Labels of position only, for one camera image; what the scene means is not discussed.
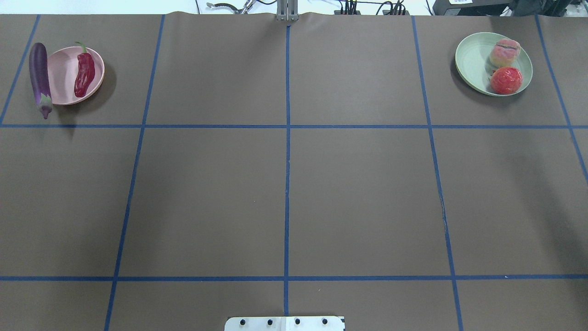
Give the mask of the red chili pepper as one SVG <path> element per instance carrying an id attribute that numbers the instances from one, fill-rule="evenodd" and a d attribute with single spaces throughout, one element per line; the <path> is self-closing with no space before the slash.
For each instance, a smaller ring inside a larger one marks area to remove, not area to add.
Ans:
<path id="1" fill-rule="evenodd" d="M 82 48 L 82 52 L 76 57 L 78 60 L 78 73 L 75 78 L 74 94 L 76 97 L 82 98 L 86 96 L 90 84 L 95 79 L 95 62 L 84 43 L 80 41 L 75 43 Z"/>

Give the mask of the pink yellow peach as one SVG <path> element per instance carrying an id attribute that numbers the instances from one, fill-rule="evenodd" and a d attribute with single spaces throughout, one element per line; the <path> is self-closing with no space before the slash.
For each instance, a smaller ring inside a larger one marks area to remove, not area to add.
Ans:
<path id="1" fill-rule="evenodd" d="M 516 40 L 503 38 L 494 44 L 489 61 L 496 68 L 510 67 L 520 55 L 520 51 L 521 46 Z"/>

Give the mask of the purple eggplant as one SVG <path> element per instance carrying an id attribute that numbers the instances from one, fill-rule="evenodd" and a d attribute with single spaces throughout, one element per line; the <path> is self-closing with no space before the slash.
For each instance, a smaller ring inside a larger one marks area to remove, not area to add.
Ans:
<path id="1" fill-rule="evenodd" d="M 53 110 L 53 102 L 48 74 L 48 57 L 44 44 L 35 43 L 31 46 L 28 68 L 36 107 L 46 120 Z"/>

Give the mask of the pink plate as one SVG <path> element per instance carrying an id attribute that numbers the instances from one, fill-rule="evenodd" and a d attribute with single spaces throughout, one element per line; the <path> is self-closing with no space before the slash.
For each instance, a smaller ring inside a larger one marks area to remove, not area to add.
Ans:
<path id="1" fill-rule="evenodd" d="M 95 77 L 83 97 L 77 97 L 74 92 L 75 78 L 78 75 L 77 56 L 82 53 L 82 47 L 66 47 L 48 57 L 48 78 L 54 105 L 73 105 L 87 100 L 99 90 L 104 79 L 105 63 L 95 50 L 87 48 L 87 51 L 94 60 Z"/>

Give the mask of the aluminium frame post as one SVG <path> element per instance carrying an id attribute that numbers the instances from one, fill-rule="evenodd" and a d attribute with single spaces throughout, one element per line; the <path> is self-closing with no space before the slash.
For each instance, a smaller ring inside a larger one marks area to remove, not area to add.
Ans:
<path id="1" fill-rule="evenodd" d="M 298 0 L 277 0 L 277 20 L 281 22 L 298 21 Z"/>

